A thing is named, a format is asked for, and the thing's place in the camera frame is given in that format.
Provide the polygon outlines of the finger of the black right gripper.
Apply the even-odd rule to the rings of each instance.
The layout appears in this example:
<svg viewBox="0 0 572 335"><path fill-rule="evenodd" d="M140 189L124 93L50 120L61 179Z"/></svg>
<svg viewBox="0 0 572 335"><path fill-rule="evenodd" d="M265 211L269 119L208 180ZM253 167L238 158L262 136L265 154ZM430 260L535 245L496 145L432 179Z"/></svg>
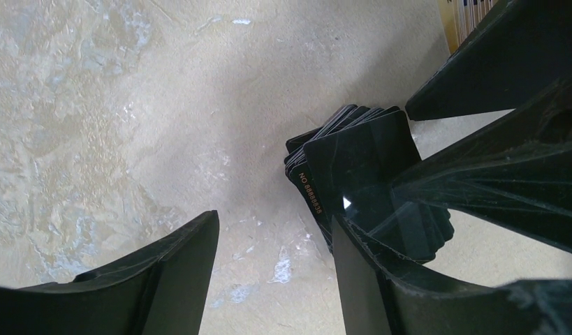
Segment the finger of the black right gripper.
<svg viewBox="0 0 572 335"><path fill-rule="evenodd" d="M572 75L409 168L392 193L572 253Z"/></svg>
<svg viewBox="0 0 572 335"><path fill-rule="evenodd" d="M408 100L411 120L517 108L572 73L572 1L498 1Z"/></svg>

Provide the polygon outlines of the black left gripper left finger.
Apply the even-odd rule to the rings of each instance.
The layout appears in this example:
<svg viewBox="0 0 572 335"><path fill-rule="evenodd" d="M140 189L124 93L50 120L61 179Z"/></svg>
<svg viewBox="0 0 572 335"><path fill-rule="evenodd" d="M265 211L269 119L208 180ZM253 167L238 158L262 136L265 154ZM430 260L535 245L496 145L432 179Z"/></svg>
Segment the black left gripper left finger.
<svg viewBox="0 0 572 335"><path fill-rule="evenodd" d="M218 240L206 211L69 283L0 286L0 334L197 334Z"/></svg>

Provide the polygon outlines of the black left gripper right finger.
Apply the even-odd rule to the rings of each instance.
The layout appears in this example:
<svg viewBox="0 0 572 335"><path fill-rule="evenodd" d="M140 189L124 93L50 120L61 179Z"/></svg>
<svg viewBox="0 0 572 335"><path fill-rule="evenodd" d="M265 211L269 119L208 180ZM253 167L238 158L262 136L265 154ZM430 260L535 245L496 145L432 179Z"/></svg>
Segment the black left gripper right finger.
<svg viewBox="0 0 572 335"><path fill-rule="evenodd" d="M572 334L572 279L490 288L440 274L332 219L347 334Z"/></svg>

